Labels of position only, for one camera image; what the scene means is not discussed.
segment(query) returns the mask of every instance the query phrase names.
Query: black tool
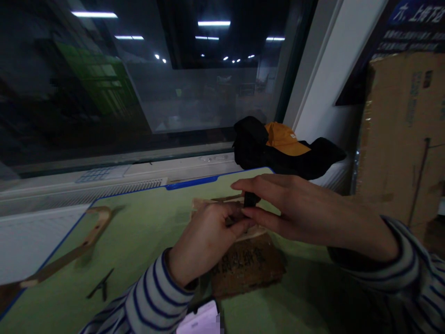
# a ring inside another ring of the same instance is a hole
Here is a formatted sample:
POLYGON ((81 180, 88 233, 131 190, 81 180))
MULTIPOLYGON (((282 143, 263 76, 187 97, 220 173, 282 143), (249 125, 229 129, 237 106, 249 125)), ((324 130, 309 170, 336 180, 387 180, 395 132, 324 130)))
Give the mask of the black tool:
POLYGON ((93 291, 87 296, 87 299, 90 299, 92 296, 94 296, 94 293, 97 290, 102 289, 102 300, 107 300, 107 279, 110 277, 111 273, 113 272, 114 268, 110 270, 110 272, 99 282, 99 284, 94 288, 93 291))
POLYGON ((261 198, 259 198, 254 193, 245 192, 245 194, 244 194, 244 207, 253 207, 260 200, 261 200, 261 198))

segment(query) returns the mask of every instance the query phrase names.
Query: fluorescent light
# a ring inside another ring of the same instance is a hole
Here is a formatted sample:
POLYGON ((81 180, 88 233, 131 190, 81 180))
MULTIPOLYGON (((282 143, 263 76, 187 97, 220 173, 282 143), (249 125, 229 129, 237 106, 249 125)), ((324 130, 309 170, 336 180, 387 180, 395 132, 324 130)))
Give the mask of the fluorescent light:
POLYGON ((198 21, 198 26, 229 26, 230 21, 198 21))
POLYGON ((77 17, 117 19, 117 15, 114 13, 105 13, 105 12, 72 12, 72 13, 77 17))
POLYGON ((117 39, 138 39, 143 40, 142 36, 115 36, 117 39))
POLYGON ((219 40, 219 37, 205 37, 205 36, 195 36, 196 39, 210 39, 210 40, 219 40))
POLYGON ((266 40, 280 42, 280 41, 284 41, 285 38, 284 37, 267 37, 266 40))

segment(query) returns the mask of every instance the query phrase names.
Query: window glass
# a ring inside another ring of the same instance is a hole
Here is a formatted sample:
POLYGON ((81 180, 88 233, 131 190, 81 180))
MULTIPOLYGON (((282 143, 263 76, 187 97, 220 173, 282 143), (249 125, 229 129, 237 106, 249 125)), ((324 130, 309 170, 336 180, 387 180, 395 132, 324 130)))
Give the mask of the window glass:
POLYGON ((237 120, 276 119, 313 6, 4 2, 0 161, 26 175, 229 149, 237 120))

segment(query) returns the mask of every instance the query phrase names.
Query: striped shirt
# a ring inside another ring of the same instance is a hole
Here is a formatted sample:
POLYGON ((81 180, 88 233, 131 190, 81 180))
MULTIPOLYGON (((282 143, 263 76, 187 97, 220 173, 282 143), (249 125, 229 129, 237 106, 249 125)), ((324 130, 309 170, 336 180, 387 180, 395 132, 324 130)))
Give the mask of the striped shirt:
MULTIPOLYGON (((445 263, 430 254, 401 222, 383 217, 399 243, 397 259, 377 263, 329 248, 332 260, 365 288, 382 297, 392 331, 445 333, 445 263)), ((174 332, 194 292, 170 276, 164 251, 134 285, 80 331, 86 333, 174 332)))

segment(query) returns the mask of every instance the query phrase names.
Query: poster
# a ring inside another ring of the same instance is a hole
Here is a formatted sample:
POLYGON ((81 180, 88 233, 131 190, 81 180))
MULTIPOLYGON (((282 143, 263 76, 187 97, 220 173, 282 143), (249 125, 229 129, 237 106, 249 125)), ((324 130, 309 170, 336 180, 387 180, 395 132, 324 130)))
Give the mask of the poster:
POLYGON ((362 104, 368 63, 403 51, 445 52, 445 1, 389 0, 336 106, 362 104))

